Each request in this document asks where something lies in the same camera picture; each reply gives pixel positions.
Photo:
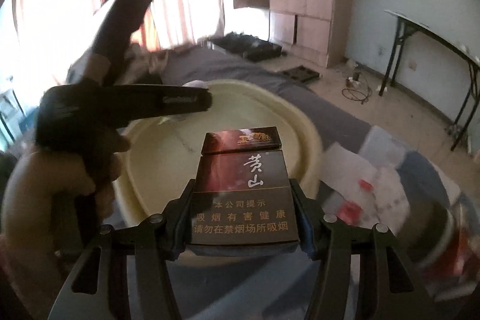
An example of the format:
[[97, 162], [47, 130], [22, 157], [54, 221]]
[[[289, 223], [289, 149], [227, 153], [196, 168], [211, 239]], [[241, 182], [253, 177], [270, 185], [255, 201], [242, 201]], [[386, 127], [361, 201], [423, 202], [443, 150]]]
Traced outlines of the person's left hand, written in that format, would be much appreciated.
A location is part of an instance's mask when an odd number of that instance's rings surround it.
[[81, 157], [56, 154], [31, 145], [7, 182], [1, 207], [1, 309], [3, 319], [47, 319], [64, 284], [66, 271], [57, 257], [52, 198], [67, 191], [95, 196], [97, 212], [113, 212], [112, 186], [121, 172], [118, 155], [129, 142], [117, 132], [105, 140], [111, 154], [107, 183], [97, 188]]

